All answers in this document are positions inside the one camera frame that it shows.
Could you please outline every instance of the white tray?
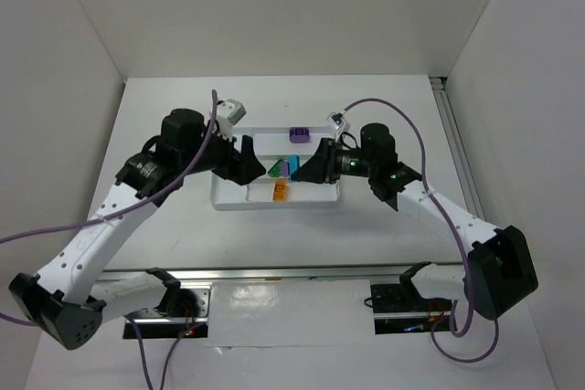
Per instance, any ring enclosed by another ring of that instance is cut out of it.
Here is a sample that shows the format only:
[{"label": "white tray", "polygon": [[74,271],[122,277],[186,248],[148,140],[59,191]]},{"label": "white tray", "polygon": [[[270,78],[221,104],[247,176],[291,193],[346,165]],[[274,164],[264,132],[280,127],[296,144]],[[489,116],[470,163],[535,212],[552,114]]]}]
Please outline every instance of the white tray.
[{"label": "white tray", "polygon": [[[307,127],[311,139],[308,143],[292,143],[287,128],[239,128],[234,131],[239,149],[241,136],[248,134],[254,139],[254,152],[258,160],[266,168],[272,168],[280,158],[298,155],[301,165],[317,150],[323,137],[331,137],[330,127]],[[312,184],[289,182],[286,188],[286,201],[272,201],[272,191],[276,179],[268,174],[254,180],[246,186],[238,186],[212,174],[211,205],[216,210],[248,210],[248,209],[282,209],[282,208],[324,208],[334,207],[339,201],[339,183]]]}]

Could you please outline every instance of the blue block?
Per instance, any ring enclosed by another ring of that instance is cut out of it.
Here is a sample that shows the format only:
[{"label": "blue block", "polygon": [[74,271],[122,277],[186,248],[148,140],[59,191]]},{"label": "blue block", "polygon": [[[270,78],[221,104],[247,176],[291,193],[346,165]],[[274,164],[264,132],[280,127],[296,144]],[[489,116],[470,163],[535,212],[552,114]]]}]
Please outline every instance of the blue block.
[{"label": "blue block", "polygon": [[297,169],[299,169],[300,162],[299,162],[299,156],[298,155],[289,155],[289,175],[293,175],[293,172],[295,172]]}]

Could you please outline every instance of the white table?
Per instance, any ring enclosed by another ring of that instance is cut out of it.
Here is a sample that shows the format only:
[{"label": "white table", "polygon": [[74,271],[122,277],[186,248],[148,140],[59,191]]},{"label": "white table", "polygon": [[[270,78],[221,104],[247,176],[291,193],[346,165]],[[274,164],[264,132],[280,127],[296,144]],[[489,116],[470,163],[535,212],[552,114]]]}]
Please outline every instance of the white table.
[{"label": "white table", "polygon": [[[392,100],[420,127],[429,152],[433,184],[463,205],[463,194],[442,130],[428,79],[405,77],[312,77],[231,79],[130,79],[93,200],[95,208],[126,158],[158,133],[173,108],[207,111],[209,91],[246,105],[249,126],[319,125],[331,111],[366,96]],[[401,160],[418,168],[420,152],[408,126],[379,105],[348,113],[354,127],[388,124]],[[269,267],[406,263],[456,260],[420,225],[382,205],[359,179],[344,181],[338,209],[298,212],[216,212],[209,202],[209,174],[190,177],[134,234],[111,269]],[[336,229],[336,222],[341,230]],[[335,316],[361,300],[331,306]],[[122,340],[122,319],[103,325],[81,349],[67,352],[43,334],[27,390],[144,389],[136,342]],[[339,345],[272,348],[216,348],[210,340],[183,341],[176,350],[166,390],[554,390],[528,308],[518,304],[501,319],[501,342],[480,364],[460,365],[441,357],[427,333],[369,336]],[[493,324],[478,318],[470,337],[454,341],[440,334],[452,353],[474,355],[489,345]],[[155,388],[171,341],[146,341]]]},{"label": "white table", "polygon": [[[399,105],[420,128],[431,183],[464,206],[452,155],[429,79],[425,76],[239,77],[129,79],[93,198],[103,200],[126,159],[160,131],[172,109],[208,114],[211,89],[246,106],[240,123],[250,127],[325,125],[332,111],[379,97]],[[379,104],[347,114],[353,132],[386,123],[399,159],[420,169],[420,148],[406,122]],[[365,179],[342,180],[334,209],[218,212],[209,203],[211,174],[190,176],[161,209],[127,241],[109,269],[299,267],[456,261],[457,249],[416,221],[380,203]]]}]

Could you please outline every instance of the black mount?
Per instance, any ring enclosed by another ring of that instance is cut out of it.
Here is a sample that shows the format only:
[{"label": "black mount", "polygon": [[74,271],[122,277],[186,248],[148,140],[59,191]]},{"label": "black mount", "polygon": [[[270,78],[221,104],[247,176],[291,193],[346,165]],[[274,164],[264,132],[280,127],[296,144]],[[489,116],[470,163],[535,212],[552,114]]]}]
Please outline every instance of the black mount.
[{"label": "black mount", "polygon": [[[199,151],[206,132],[205,119],[198,111],[176,109],[163,119],[161,133],[144,144],[143,150],[128,159],[116,174],[116,183],[125,183],[144,198],[153,195],[177,178]],[[266,169],[256,158],[253,140],[244,135],[240,151],[235,138],[215,132],[190,174],[211,171],[218,177],[245,185],[264,175]],[[157,200],[160,206],[166,196]]]}]

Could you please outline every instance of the black joint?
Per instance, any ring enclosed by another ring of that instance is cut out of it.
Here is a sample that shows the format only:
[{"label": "black joint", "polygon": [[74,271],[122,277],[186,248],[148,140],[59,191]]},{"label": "black joint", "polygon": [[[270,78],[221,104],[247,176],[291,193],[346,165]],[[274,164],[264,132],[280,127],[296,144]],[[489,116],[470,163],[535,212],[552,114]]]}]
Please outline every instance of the black joint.
[{"label": "black joint", "polygon": [[21,311],[44,332],[74,350],[85,344],[101,325],[99,310],[62,301],[63,294],[51,294],[38,285],[38,276],[24,273],[10,282],[10,292]]},{"label": "black joint", "polygon": [[396,141],[388,127],[382,123],[369,123],[359,133],[363,157],[380,168],[398,161]]},{"label": "black joint", "polygon": [[168,153],[195,153],[201,143],[201,133],[205,118],[198,111],[174,109],[163,119],[159,146],[164,146]]},{"label": "black joint", "polygon": [[538,288],[526,238],[515,227],[498,229],[490,240],[474,243],[468,259],[474,308],[487,320],[497,319]]}]

